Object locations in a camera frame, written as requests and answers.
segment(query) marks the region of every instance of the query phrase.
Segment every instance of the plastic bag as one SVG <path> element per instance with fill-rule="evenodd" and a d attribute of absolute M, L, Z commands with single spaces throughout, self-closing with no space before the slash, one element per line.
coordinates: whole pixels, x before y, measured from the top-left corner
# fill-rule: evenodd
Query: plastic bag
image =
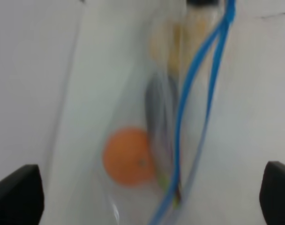
<path fill-rule="evenodd" d="M 153 60 L 147 67 L 153 72 L 133 75 L 131 95 L 122 97 L 97 158 L 96 171 L 116 224 L 156 225 L 171 221 L 169 215 L 175 217 L 172 212 L 181 202 L 181 180 L 184 177 L 186 181 L 180 176 L 180 164 L 186 171 L 183 174 L 188 174 L 196 149 L 191 140 L 185 144 L 185 137 L 189 139 L 190 135 L 180 128 L 185 102 L 179 101 L 190 90 L 184 75 L 191 70 L 188 68 L 194 55 L 198 55 L 197 46 L 215 25 L 212 12 L 218 10 L 193 8 L 193 16 L 183 16 L 181 10 L 171 13 L 169 7 L 167 13 L 157 12 L 146 48 Z M 190 32 L 191 25 L 195 25 L 195 32 Z M 208 112 L 204 115 L 207 123 Z M 184 137 L 181 151 L 185 149 L 181 154 L 183 158 L 190 156 L 189 162 L 180 160 L 180 150 L 175 149 L 180 130 Z"/>

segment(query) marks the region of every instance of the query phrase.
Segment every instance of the white wall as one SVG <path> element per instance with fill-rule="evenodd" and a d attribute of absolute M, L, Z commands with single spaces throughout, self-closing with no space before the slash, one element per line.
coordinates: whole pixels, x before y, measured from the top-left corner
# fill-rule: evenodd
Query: white wall
<path fill-rule="evenodd" d="M 79 0 L 0 0 L 0 180 L 38 164 L 45 184 Z"/>

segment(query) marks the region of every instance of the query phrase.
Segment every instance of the black cap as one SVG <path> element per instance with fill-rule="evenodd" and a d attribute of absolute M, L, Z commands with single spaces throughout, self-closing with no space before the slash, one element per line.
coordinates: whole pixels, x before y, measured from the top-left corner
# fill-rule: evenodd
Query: black cap
<path fill-rule="evenodd" d="M 187 0 L 187 4 L 192 6 L 214 6 L 217 5 L 219 0 Z"/>

